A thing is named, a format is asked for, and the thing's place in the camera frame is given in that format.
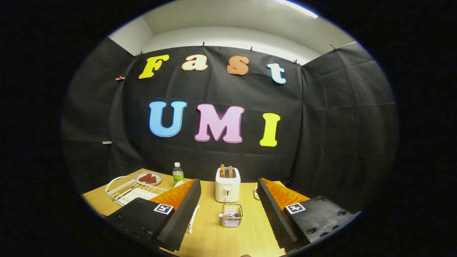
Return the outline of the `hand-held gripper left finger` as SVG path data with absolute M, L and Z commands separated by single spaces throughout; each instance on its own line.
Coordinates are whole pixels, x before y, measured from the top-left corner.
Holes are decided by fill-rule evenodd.
M 200 180 L 193 179 L 151 200 L 137 197 L 105 219 L 132 240 L 174 252 L 180 250 L 200 196 Z

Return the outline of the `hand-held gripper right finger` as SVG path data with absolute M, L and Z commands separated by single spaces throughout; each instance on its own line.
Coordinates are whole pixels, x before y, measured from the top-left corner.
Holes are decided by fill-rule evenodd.
M 323 241 L 358 216 L 328 197 L 306 197 L 265 178 L 258 179 L 258 196 L 276 241 L 284 250 Z

